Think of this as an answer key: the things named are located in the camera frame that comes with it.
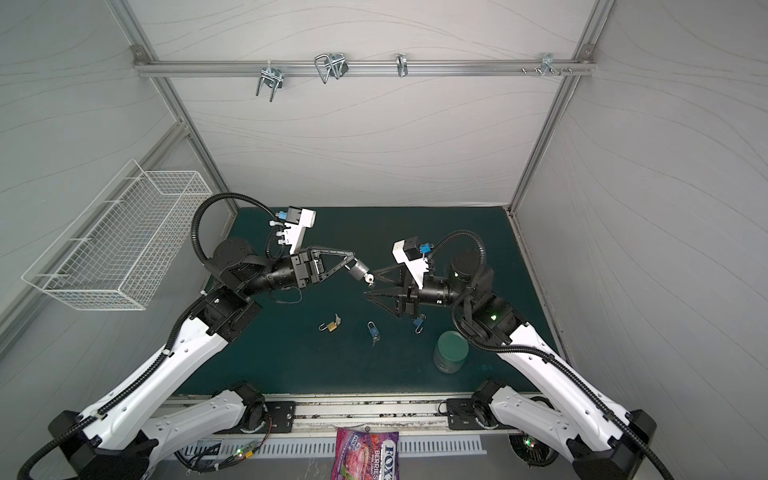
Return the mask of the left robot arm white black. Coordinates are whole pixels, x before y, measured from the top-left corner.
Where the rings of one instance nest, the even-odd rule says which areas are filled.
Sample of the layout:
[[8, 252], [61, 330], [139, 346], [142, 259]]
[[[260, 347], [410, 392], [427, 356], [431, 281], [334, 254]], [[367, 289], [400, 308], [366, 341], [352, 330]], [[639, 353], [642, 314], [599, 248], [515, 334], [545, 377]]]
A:
[[212, 433], [262, 424], [264, 400], [248, 384], [170, 415], [158, 408], [198, 368], [231, 344], [260, 313], [255, 296], [303, 289], [340, 270], [373, 283], [351, 251], [307, 248], [280, 260], [254, 254], [241, 238], [220, 243], [203, 264], [218, 283], [177, 319], [165, 344], [129, 377], [82, 412], [50, 424], [79, 479], [141, 479], [157, 463]]

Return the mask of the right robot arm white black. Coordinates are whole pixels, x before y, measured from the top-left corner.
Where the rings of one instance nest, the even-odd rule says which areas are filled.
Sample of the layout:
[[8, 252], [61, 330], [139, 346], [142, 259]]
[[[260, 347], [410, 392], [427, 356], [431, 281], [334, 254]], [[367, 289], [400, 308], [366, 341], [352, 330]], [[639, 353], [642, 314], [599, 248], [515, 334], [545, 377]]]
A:
[[447, 307], [467, 343], [497, 355], [539, 393], [526, 397], [488, 380], [472, 396], [476, 422], [515, 429], [513, 446], [526, 463], [552, 454], [570, 462], [581, 479], [631, 479], [653, 457], [656, 422], [595, 390], [493, 289], [494, 272], [482, 251], [465, 250], [438, 276], [429, 256], [396, 257], [396, 264], [364, 274], [369, 301], [395, 316], [417, 316], [423, 305]]

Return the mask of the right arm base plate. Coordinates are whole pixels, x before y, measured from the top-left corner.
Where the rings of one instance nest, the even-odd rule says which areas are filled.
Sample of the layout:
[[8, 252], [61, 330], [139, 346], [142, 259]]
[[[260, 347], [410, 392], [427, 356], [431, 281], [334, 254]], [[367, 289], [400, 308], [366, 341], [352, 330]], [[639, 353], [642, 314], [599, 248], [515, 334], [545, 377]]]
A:
[[499, 427], [492, 416], [475, 408], [471, 398], [448, 398], [441, 403], [438, 411], [447, 418], [447, 426], [451, 431], [495, 430]]

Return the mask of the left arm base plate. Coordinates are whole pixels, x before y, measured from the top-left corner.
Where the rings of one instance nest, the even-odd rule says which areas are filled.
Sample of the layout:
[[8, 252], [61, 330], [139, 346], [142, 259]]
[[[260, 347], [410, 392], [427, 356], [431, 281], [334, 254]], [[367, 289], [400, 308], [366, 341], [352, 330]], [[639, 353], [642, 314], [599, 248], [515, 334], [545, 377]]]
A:
[[262, 401], [246, 408], [236, 429], [244, 434], [290, 433], [295, 410], [293, 401]]

